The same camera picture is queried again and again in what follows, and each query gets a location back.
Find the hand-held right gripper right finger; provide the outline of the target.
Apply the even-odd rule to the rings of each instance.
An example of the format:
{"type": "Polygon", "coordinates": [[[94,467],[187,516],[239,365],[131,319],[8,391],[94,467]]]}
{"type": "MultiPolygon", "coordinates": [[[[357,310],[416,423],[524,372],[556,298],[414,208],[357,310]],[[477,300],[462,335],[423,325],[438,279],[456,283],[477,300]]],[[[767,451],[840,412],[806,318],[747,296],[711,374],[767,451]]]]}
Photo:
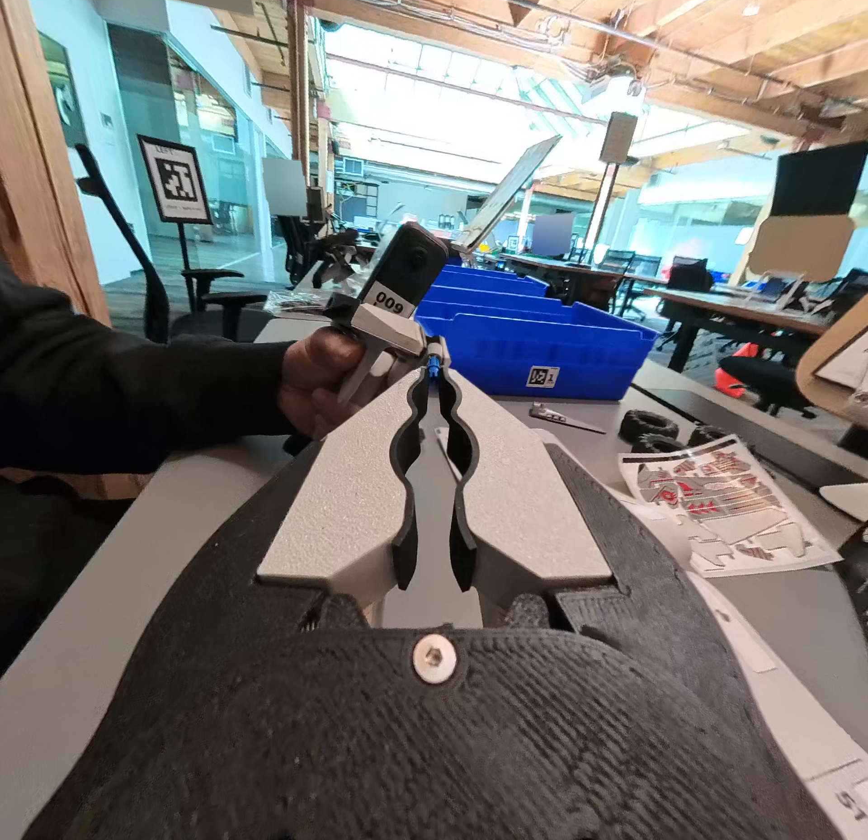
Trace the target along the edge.
{"type": "Polygon", "coordinates": [[[450,564],[462,591],[476,590],[483,626],[520,595],[615,585],[543,438],[450,368],[439,403],[457,479],[450,564]]]}

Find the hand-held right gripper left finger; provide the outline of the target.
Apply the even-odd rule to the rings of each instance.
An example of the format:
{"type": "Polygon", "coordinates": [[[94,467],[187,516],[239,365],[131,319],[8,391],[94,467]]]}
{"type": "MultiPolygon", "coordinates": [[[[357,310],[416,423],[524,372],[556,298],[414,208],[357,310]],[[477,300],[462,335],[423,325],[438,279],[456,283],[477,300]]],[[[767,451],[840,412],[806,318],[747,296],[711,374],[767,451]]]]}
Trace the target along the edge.
{"type": "Polygon", "coordinates": [[[410,467],[421,453],[428,372],[412,370],[288,468],[288,509],[256,570],[266,587],[352,597],[374,627],[418,565],[410,467]]]}

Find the person's left forearm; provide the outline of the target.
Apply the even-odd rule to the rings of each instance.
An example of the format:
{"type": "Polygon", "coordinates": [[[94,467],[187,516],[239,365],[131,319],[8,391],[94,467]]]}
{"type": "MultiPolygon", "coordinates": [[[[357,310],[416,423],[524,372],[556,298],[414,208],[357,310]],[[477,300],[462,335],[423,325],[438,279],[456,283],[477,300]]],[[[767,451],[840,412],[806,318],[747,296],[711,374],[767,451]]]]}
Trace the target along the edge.
{"type": "Polygon", "coordinates": [[[77,314],[2,260],[1,466],[146,474],[172,453],[290,434],[286,347],[182,336],[154,344],[77,314]]]}

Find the grey desk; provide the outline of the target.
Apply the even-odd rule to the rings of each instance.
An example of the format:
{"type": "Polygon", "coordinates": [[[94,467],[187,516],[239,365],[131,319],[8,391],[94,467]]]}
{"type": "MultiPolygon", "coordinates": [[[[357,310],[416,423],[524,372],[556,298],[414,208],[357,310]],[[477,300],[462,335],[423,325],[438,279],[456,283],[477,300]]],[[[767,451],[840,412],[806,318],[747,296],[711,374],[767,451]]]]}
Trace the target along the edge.
{"type": "MultiPolygon", "coordinates": [[[[219,449],[162,468],[2,679],[2,838],[662,838],[614,834],[629,761],[580,796],[602,748],[532,670],[537,613],[485,627],[458,586],[435,386],[408,472],[417,570],[382,627],[352,597],[257,585],[297,457],[246,482],[219,449]]],[[[581,455],[498,403],[632,496],[605,482],[609,444],[581,455]]],[[[833,565],[783,578],[785,621],[714,584],[866,748],[849,594],[833,565]]]]}

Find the person's left hand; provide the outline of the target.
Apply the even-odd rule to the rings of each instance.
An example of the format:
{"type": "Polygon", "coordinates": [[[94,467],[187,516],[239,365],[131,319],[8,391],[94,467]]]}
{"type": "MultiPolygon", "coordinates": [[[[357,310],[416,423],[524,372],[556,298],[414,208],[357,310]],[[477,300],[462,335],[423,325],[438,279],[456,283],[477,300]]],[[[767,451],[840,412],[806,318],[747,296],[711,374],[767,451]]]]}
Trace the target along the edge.
{"type": "Polygon", "coordinates": [[[330,327],[289,346],[281,369],[278,407],[298,434],[320,440],[360,410],[357,404],[340,401],[339,392],[364,353],[358,339],[330,327]]]}

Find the blue plastic bin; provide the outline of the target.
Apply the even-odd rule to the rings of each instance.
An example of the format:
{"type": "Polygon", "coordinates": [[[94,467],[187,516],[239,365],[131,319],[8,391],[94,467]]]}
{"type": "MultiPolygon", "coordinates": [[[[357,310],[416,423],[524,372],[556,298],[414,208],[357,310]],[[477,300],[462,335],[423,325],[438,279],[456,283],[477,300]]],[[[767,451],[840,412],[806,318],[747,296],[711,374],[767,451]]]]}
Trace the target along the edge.
{"type": "Polygon", "coordinates": [[[548,292],[548,283],[537,278],[520,277],[506,270],[469,268],[456,264],[448,264],[443,268],[430,289],[435,287],[543,298],[548,292]]]}
{"type": "Polygon", "coordinates": [[[566,305],[554,298],[528,294],[434,286],[418,305],[414,317],[429,334],[444,335],[446,327],[460,315],[572,324],[579,318],[581,307],[581,303],[566,305]]]}

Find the small grey toothed tool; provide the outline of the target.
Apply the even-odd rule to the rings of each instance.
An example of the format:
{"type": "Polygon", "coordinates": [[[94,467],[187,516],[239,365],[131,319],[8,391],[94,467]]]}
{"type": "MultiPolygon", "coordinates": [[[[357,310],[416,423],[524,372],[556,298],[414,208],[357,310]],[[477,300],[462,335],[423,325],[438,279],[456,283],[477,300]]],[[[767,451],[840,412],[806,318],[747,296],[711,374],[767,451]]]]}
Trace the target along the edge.
{"type": "Polygon", "coordinates": [[[547,404],[540,401],[534,401],[529,410],[528,416],[538,421],[548,422],[552,424],[578,429],[583,432],[592,434],[606,435],[607,431],[595,425],[578,421],[562,412],[551,409],[547,404]]]}

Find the clear bag of parts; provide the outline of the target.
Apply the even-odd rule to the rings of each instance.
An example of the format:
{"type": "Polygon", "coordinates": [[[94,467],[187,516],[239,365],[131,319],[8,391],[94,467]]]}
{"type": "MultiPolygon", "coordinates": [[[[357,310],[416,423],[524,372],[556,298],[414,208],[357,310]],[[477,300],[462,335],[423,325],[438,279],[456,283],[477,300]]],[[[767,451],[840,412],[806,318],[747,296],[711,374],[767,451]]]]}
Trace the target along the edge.
{"type": "Polygon", "coordinates": [[[263,311],[276,317],[293,315],[322,315],[333,297],[323,290],[270,291],[263,303],[263,311]]]}

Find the blue bin with tag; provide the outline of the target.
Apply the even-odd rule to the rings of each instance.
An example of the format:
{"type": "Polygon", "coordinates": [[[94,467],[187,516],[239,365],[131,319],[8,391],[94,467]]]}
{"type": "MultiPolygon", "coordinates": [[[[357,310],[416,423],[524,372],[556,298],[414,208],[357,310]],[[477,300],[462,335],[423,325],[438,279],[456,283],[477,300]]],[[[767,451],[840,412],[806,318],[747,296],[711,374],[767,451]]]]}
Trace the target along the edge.
{"type": "Polygon", "coordinates": [[[441,336],[451,368],[489,396],[620,401],[658,333],[575,304],[558,318],[462,312],[441,336]]]}

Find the tilted white board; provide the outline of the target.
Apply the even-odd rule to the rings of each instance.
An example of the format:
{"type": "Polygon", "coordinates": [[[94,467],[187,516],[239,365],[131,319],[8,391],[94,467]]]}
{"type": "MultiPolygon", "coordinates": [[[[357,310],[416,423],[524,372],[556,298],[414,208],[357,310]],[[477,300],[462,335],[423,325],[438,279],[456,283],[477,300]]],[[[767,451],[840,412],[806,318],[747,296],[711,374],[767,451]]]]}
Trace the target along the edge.
{"type": "Polygon", "coordinates": [[[501,220],[525,184],[533,177],[548,154],[560,143],[556,134],[529,146],[504,178],[487,197],[476,216],[463,227],[459,237],[450,242],[450,254],[468,256],[477,250],[501,220]]]}

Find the dark background table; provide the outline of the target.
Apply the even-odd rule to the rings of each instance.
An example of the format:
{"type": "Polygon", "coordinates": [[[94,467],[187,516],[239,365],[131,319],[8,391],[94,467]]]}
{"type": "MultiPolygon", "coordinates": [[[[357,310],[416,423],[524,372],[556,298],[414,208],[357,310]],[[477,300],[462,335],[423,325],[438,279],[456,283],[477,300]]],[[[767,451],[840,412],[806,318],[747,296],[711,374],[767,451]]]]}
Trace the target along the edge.
{"type": "Polygon", "coordinates": [[[667,284],[663,278],[632,270],[609,270],[602,266],[539,259],[526,254],[501,253],[495,259],[505,270],[517,276],[546,282],[547,297],[556,298],[564,305],[583,303],[603,312],[615,312],[616,296],[623,285],[628,285],[627,295],[630,296],[635,289],[667,284]]]}

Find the red and grey sticker sheet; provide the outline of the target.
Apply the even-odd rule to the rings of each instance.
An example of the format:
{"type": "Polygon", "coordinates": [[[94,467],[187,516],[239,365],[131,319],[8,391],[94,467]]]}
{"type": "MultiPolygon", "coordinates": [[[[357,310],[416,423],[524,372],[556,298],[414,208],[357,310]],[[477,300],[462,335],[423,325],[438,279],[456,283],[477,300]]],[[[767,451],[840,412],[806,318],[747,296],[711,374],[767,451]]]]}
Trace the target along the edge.
{"type": "Polygon", "coordinates": [[[667,452],[618,458],[641,510],[662,516],[707,579],[829,566],[842,556],[735,434],[667,452]]]}

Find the black high-back office chair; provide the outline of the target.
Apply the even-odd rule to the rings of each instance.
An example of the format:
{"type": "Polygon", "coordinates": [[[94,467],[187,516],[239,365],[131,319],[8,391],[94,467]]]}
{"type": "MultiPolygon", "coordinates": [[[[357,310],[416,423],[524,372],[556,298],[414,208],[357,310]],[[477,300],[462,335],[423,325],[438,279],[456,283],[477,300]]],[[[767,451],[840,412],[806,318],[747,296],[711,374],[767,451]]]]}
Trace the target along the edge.
{"type": "Polygon", "coordinates": [[[92,152],[87,145],[81,143],[75,145],[75,150],[86,172],[85,177],[76,180],[79,189],[103,202],[144,274],[143,329],[146,339],[166,344],[179,335],[221,335],[233,342],[252,343],[272,319],[272,315],[263,308],[254,308],[255,304],[265,303],[268,293],[212,292],[212,283],[215,280],[243,278],[243,274],[229,269],[190,267],[186,238],[181,237],[181,276],[188,288],[191,310],[188,314],[172,319],[164,283],[123,217],[92,152]]]}

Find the marker sign on stand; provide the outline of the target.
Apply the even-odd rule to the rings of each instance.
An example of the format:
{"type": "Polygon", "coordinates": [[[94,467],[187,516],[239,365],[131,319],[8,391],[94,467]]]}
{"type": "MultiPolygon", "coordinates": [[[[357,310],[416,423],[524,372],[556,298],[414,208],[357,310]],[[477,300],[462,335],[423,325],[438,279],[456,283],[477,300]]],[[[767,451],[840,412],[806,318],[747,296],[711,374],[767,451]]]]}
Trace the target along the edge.
{"type": "Polygon", "coordinates": [[[211,226],[212,217],[198,155],[194,147],[143,134],[136,136],[146,173],[163,223],[178,230],[182,276],[186,282],[191,312],[198,310],[186,225],[211,226]]]}

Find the grey sign on pole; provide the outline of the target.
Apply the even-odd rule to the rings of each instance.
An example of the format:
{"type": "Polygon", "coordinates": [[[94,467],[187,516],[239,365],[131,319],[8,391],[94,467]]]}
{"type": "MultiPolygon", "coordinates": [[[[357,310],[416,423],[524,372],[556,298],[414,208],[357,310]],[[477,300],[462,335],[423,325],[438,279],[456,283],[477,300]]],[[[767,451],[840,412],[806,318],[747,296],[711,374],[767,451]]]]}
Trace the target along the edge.
{"type": "Polygon", "coordinates": [[[629,159],[628,154],[637,123],[638,118],[629,113],[614,112],[609,118],[600,153],[604,170],[581,249],[580,260],[584,264],[592,264],[594,261],[595,249],[612,198],[615,180],[622,165],[629,159]]]}

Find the orange and black chair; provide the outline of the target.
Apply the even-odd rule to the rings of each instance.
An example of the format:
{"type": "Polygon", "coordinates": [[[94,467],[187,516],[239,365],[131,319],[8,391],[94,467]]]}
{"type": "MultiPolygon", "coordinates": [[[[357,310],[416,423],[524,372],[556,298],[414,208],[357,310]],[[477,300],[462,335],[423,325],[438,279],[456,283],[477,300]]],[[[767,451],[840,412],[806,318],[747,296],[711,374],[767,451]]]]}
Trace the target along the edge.
{"type": "Polygon", "coordinates": [[[811,403],[797,387],[795,368],[753,351],[754,345],[746,344],[735,354],[722,357],[714,373],[715,388],[733,397],[753,393],[754,409],[771,417],[784,410],[806,420],[816,419],[811,403]]]}

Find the long wooden table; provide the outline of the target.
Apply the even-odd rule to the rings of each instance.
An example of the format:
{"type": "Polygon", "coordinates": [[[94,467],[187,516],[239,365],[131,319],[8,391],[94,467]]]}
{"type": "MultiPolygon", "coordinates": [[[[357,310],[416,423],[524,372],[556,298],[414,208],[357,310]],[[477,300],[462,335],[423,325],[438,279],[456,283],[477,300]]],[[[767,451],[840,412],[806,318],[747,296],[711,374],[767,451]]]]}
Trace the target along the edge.
{"type": "Polygon", "coordinates": [[[825,334],[830,323],[816,314],[778,311],[767,303],[668,288],[646,288],[643,294],[663,303],[662,315],[678,325],[667,367],[682,372],[700,331],[736,344],[755,344],[787,357],[800,357],[825,334]]]}

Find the person's torso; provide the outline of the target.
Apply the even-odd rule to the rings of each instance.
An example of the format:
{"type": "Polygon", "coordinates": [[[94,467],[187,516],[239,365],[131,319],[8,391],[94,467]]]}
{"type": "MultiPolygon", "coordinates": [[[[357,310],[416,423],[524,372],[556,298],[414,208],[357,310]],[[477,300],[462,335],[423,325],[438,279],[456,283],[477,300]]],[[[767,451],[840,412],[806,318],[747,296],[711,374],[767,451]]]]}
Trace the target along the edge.
{"type": "Polygon", "coordinates": [[[1,479],[1,673],[123,518],[131,499],[82,498],[55,477],[1,479]]]}

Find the white curved plate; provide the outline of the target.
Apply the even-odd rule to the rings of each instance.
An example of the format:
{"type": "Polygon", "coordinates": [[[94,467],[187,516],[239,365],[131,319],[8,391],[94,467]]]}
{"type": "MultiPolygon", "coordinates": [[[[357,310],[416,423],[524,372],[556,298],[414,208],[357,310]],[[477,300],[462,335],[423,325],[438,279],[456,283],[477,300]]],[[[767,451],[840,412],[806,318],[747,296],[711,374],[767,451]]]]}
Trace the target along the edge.
{"type": "Polygon", "coordinates": [[[868,518],[867,493],[867,481],[819,487],[819,495],[825,502],[861,523],[868,518]]]}

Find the wooden instruction board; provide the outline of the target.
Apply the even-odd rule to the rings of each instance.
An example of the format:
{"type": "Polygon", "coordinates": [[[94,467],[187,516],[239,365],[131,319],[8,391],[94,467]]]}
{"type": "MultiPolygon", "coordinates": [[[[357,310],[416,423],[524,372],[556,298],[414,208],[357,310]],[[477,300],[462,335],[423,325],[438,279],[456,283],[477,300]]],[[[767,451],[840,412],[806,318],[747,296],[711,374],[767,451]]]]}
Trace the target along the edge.
{"type": "Polygon", "coordinates": [[[867,296],[809,347],[796,379],[814,406],[867,429],[867,296]]]}

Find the cardboard panel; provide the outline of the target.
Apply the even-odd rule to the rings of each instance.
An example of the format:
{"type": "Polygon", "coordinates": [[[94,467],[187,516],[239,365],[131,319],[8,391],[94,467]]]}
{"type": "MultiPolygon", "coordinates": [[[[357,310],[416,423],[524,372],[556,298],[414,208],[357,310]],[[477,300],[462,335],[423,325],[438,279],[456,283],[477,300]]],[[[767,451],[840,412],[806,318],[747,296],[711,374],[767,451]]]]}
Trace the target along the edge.
{"type": "Polygon", "coordinates": [[[757,277],[833,279],[855,231],[848,215],[769,216],[756,229],[747,269],[757,277]]]}

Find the wooden pillar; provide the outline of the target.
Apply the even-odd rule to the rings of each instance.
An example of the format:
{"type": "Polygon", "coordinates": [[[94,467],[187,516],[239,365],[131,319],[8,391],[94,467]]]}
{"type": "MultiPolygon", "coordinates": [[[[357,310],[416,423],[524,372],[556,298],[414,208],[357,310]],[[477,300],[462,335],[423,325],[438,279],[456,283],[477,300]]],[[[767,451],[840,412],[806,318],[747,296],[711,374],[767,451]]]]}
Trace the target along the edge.
{"type": "Polygon", "coordinates": [[[19,279],[110,325],[28,0],[1,0],[1,243],[19,279]]]}

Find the black panel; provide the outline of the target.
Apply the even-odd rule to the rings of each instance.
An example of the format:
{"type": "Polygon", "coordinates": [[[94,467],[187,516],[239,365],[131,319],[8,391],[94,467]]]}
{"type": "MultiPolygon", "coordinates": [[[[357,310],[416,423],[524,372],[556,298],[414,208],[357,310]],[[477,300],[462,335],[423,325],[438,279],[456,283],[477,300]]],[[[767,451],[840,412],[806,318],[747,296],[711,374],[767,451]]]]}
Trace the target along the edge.
{"type": "Polygon", "coordinates": [[[865,140],[778,158],[771,217],[847,215],[867,156],[865,140]]]}

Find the black desk divider rail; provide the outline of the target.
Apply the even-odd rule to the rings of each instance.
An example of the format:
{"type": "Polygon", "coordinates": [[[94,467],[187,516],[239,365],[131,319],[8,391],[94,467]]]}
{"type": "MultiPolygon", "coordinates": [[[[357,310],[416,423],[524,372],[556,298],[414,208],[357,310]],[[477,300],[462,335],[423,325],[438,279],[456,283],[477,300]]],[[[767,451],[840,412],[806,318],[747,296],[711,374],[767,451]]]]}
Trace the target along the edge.
{"type": "Polygon", "coordinates": [[[866,482],[865,459],[652,361],[639,369],[633,387],[691,422],[736,434],[774,472],[815,495],[823,487],[866,482]]]}

